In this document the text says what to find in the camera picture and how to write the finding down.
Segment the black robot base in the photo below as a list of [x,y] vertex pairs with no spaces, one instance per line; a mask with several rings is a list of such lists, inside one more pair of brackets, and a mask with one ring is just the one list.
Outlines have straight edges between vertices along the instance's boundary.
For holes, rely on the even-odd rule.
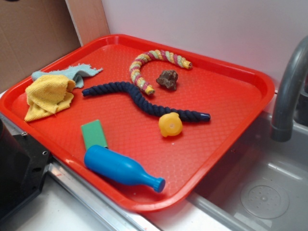
[[50,160],[50,151],[35,138],[12,135],[0,122],[1,223],[42,192]]

